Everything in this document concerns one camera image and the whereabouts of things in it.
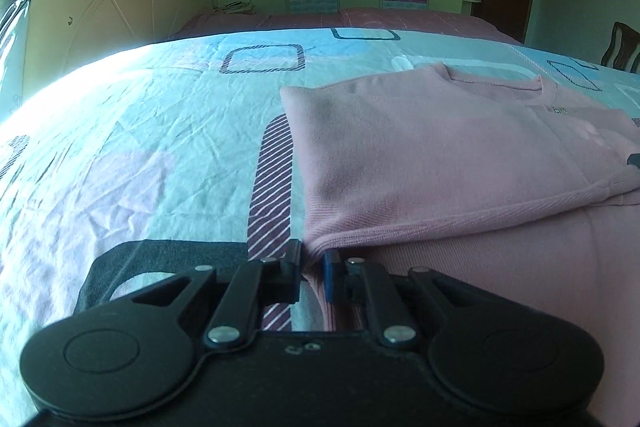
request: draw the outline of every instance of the chair backrest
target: chair backrest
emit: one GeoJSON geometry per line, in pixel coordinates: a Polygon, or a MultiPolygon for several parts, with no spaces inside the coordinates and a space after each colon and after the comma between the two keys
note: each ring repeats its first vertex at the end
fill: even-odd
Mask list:
{"type": "MultiPolygon", "coordinates": [[[[611,55],[613,55],[613,51],[616,46],[616,32],[618,31],[620,31],[621,34],[620,49],[618,50],[618,54],[616,55],[616,57],[613,59],[613,67],[616,70],[625,71],[626,65],[628,65],[632,55],[638,49],[638,44],[640,44],[640,33],[622,22],[615,22],[613,24],[613,29],[611,31],[611,42],[609,43],[607,51],[605,51],[604,55],[602,55],[600,64],[606,66],[609,63],[611,55]]],[[[638,55],[636,55],[636,59],[631,65],[631,73],[636,73],[639,63],[640,52],[638,52],[638,55]]]]}

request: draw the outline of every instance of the arched headboard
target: arched headboard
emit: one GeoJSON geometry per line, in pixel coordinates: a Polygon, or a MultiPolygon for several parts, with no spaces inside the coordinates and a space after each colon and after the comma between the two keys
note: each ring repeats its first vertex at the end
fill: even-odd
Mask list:
{"type": "Polygon", "coordinates": [[[167,40],[208,0],[31,0],[23,99],[80,66],[167,40]]]}

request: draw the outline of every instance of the bed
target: bed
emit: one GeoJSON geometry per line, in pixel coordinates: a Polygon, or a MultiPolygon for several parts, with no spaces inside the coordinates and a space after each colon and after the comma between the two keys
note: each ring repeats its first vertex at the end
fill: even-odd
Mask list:
{"type": "MultiPolygon", "coordinates": [[[[98,42],[90,33],[104,20],[100,10],[119,3],[85,0],[70,11],[76,9],[70,0],[46,0],[60,8],[45,14],[44,1],[34,1],[30,13],[28,57],[48,46],[57,46],[58,53],[47,55],[50,70],[28,65],[28,100],[0,126],[0,219],[8,223],[0,229],[0,427],[21,425],[34,413],[20,383],[18,357],[35,331],[203,264],[210,245],[244,245],[251,257],[302,237],[302,181],[291,150],[280,158],[285,171],[278,178],[284,184],[278,185],[278,206],[267,205],[260,231],[252,228],[252,209],[264,202],[257,172],[277,160],[261,152],[274,137],[287,140],[277,134],[286,130],[282,86],[318,87],[444,62],[510,80],[542,74],[640,118],[637,75],[509,42],[364,23],[169,40],[182,23],[199,19],[198,0],[167,1],[168,18],[147,11],[139,19],[147,31],[141,41],[134,40],[138,26],[130,23],[129,31],[125,23],[123,31],[119,23],[121,33],[105,32],[98,42]],[[62,30],[77,30],[41,38],[31,29],[49,24],[46,18],[62,30]],[[129,40],[119,41],[122,35],[129,40]],[[147,45],[113,54],[132,44],[147,45]],[[74,69],[99,55],[108,56],[74,69]]],[[[574,319],[567,316],[567,303],[584,297],[562,282],[545,288],[545,280],[525,265],[509,277],[509,285],[497,277],[486,289],[518,301],[514,288],[533,281],[563,298],[547,298],[541,290],[536,302],[524,303],[567,320],[574,319]]],[[[474,283],[473,277],[467,282],[474,283]]],[[[638,322],[633,313],[619,317],[620,323],[638,322]]],[[[318,303],[308,289],[288,325],[320,327],[318,303]]],[[[634,427],[640,419],[639,357],[616,350],[611,335],[620,331],[603,334],[588,321],[579,325],[596,336],[607,357],[591,412],[605,425],[634,427]]]]}

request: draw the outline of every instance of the folded pink sweater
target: folded pink sweater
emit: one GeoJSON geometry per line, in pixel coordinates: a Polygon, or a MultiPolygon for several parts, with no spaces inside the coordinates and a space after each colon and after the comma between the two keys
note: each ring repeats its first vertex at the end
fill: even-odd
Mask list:
{"type": "Polygon", "coordinates": [[[640,130],[542,77],[436,64],[280,93],[311,256],[504,229],[622,194],[640,201],[640,169],[626,164],[640,130]]]}

